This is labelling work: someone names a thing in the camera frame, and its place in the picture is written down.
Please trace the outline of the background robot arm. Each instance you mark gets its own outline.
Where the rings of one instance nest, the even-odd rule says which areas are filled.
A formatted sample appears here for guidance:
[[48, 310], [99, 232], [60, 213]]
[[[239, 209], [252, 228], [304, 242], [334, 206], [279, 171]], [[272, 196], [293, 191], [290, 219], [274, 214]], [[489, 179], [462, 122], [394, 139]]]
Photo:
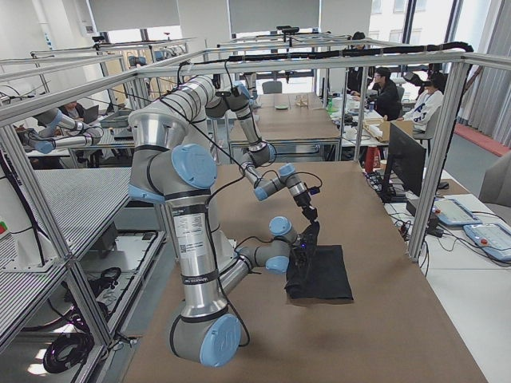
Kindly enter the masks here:
[[66, 116], [60, 109], [53, 108], [34, 115], [44, 128], [32, 128], [17, 132], [24, 147], [48, 154], [57, 148], [84, 148], [97, 144], [103, 136], [101, 128]]

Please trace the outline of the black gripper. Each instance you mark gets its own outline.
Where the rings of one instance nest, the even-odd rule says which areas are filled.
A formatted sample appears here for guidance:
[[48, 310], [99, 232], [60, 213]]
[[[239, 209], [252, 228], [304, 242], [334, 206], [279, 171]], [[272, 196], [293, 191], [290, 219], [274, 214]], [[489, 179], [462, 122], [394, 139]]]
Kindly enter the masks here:
[[300, 239], [291, 247], [290, 268], [300, 275], [306, 275], [310, 266], [311, 244]]
[[318, 218], [317, 209], [311, 204], [311, 197], [307, 191], [294, 196], [296, 205], [302, 209], [303, 215], [313, 223]]

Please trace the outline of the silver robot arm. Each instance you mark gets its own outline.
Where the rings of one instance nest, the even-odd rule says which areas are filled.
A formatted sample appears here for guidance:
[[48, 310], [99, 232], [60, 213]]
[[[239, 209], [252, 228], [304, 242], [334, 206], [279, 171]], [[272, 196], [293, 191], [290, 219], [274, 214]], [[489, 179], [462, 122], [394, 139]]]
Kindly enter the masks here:
[[222, 91], [210, 77], [196, 76], [130, 114], [137, 134], [129, 196], [166, 207], [184, 288], [169, 345], [176, 356], [209, 367], [228, 363], [248, 340], [228, 292], [257, 267], [285, 273], [294, 252], [307, 244], [282, 216], [271, 221], [267, 246], [234, 248], [217, 228], [211, 206], [218, 173], [206, 120], [227, 111], [235, 113], [247, 138], [240, 174], [252, 184], [257, 199], [287, 189], [311, 227], [319, 225], [311, 193], [292, 165], [282, 166], [271, 180], [258, 173], [275, 153], [259, 133], [242, 85]]
[[313, 223], [318, 218], [317, 209], [312, 205], [310, 192], [292, 164], [283, 165], [272, 179], [266, 179], [258, 172], [258, 167], [275, 159], [275, 150], [260, 135], [249, 99], [244, 85], [238, 83], [226, 90], [216, 90], [205, 111], [211, 118], [221, 117], [228, 110], [235, 113], [248, 141], [248, 150], [240, 160], [240, 173], [252, 184], [256, 198], [262, 201], [287, 188], [303, 215]]

